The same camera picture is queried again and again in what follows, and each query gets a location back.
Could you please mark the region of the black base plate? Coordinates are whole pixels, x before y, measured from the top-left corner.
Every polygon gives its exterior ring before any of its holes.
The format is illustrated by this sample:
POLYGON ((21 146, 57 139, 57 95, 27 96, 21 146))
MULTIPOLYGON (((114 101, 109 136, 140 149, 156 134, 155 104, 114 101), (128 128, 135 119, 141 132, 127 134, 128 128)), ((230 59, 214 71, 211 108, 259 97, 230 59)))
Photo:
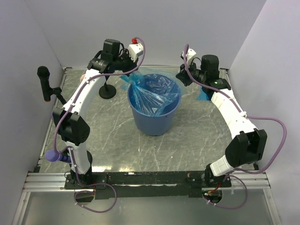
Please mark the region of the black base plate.
POLYGON ((94 172, 90 179, 91 187, 80 186, 71 173, 66 177, 66 190, 87 189, 95 191, 95 199, 114 198, 115 194, 106 184, 113 186, 119 198, 188 196, 202 197, 203 191, 232 186, 229 178, 205 178, 204 171, 168 172, 94 172))

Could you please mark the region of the blue plastic trash bin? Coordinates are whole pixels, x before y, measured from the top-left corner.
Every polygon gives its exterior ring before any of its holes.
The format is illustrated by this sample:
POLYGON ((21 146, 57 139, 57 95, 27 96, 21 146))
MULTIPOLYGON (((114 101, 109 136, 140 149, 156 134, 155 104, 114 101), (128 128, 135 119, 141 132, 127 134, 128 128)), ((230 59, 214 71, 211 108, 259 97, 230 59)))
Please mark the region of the blue plastic trash bin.
POLYGON ((150 117, 150 116, 141 115, 133 108, 130 102, 129 105, 132 109, 136 127, 141 132, 149 136, 161 136, 170 129, 175 115, 175 111, 179 107, 180 103, 177 104, 177 107, 173 111, 159 117, 150 117))

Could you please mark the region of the black microphone on stand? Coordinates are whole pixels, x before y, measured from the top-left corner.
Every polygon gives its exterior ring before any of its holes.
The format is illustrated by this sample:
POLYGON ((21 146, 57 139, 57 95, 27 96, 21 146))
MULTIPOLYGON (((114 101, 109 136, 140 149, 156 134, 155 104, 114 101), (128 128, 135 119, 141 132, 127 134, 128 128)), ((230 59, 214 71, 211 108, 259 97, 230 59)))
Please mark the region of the black microphone on stand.
POLYGON ((37 69, 37 75, 40 79, 44 101, 50 102, 51 96, 55 95, 57 99, 64 105, 66 100, 62 96, 62 89, 60 87, 51 88, 49 83, 50 72, 47 67, 39 66, 37 69))

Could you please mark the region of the blue trash bag roll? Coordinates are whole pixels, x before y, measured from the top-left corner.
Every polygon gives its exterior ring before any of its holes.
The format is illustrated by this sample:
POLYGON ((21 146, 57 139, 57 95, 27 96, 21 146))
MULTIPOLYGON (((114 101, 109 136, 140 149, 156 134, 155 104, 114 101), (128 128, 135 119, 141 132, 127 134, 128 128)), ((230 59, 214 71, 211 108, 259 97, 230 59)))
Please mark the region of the blue trash bag roll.
POLYGON ((200 94, 197 97, 197 100, 199 101, 210 101, 210 98, 208 95, 203 91, 202 87, 200 87, 200 94))

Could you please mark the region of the beige microphone on stand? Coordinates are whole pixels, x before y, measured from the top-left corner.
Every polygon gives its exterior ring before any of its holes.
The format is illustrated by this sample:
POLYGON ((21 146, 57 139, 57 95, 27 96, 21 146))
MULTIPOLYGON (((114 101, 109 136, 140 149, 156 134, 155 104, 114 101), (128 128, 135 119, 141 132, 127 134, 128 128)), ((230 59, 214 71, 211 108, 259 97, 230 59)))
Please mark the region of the beige microphone on stand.
POLYGON ((116 95, 116 88, 107 84, 109 75, 103 75, 96 70, 87 70, 80 78, 77 91, 78 100, 86 103, 92 100, 96 94, 103 99, 111 99, 116 95))

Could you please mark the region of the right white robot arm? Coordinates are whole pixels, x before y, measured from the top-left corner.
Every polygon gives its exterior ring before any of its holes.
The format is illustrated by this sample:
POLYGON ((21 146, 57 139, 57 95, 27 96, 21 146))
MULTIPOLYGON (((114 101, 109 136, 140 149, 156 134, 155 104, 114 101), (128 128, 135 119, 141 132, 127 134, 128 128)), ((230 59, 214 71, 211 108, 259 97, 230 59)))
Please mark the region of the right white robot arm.
POLYGON ((202 56, 200 68, 194 63, 197 58, 195 52, 189 51, 182 54, 181 58, 184 63, 176 78, 185 86, 191 85, 193 81, 200 83, 202 91, 219 110, 232 135, 225 154, 205 168, 205 183, 214 187, 235 168, 262 159, 267 133, 257 129, 239 108, 229 82, 219 76, 219 59, 216 55, 202 56))

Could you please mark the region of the purple microphone on stand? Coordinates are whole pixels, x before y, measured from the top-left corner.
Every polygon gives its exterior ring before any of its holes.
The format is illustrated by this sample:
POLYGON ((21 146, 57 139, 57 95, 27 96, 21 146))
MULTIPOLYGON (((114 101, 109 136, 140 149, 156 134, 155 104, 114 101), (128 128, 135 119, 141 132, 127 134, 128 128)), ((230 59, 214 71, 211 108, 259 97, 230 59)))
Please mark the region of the purple microphone on stand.
POLYGON ((46 151, 45 158, 49 162, 61 161, 61 162, 69 163, 70 167, 72 166, 72 164, 71 164, 71 157, 69 156, 69 154, 67 153, 67 151, 64 151, 63 153, 58 153, 57 150, 50 149, 50 150, 46 151))

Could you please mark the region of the aluminium rail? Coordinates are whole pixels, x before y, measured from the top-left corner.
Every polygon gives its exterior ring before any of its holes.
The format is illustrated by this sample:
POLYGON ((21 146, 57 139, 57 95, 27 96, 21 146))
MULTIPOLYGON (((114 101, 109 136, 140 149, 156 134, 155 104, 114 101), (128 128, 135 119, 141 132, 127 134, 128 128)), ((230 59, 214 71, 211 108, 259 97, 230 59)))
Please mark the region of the aluminium rail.
MULTIPOLYGON (((65 189, 66 173, 28 173, 23 192, 74 192, 79 189, 65 189)), ((243 189, 242 182, 250 189, 270 189, 270 183, 265 173, 247 174, 244 172, 234 172, 231 179, 231 187, 225 187, 224 190, 243 189)))

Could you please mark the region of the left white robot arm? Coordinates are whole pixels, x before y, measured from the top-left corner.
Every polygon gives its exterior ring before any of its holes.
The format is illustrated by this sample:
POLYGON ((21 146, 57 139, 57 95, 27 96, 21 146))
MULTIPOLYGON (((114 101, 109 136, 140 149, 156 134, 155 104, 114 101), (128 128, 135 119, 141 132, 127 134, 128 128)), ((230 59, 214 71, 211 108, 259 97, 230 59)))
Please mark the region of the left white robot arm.
POLYGON ((62 108, 52 112, 55 136, 61 136, 70 157, 71 177, 81 188, 93 183, 91 162, 86 141, 90 127, 85 121, 87 110, 110 76, 129 75, 136 71, 145 57, 145 44, 140 37, 124 48, 120 41, 106 39, 100 50, 88 63, 85 76, 72 97, 62 108))

